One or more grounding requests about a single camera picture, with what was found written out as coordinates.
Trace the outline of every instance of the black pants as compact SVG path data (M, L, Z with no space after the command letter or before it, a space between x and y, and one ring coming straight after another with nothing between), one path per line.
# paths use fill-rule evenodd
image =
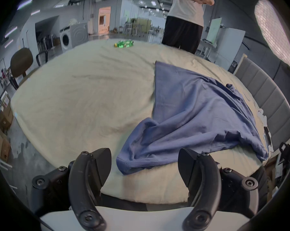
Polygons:
M203 27L200 25L168 16L162 44L181 48L195 54L201 40L202 31Z

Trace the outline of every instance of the gray chair back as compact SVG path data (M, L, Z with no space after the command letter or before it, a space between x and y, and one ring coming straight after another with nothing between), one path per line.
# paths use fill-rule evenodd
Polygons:
M290 138L290 106L276 83L254 62L243 56L235 71L267 116L273 149Z

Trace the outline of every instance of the person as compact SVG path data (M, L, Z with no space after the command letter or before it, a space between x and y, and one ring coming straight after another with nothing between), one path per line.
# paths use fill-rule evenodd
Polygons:
M162 44L195 54L204 27L203 4L214 0L173 0L167 15Z

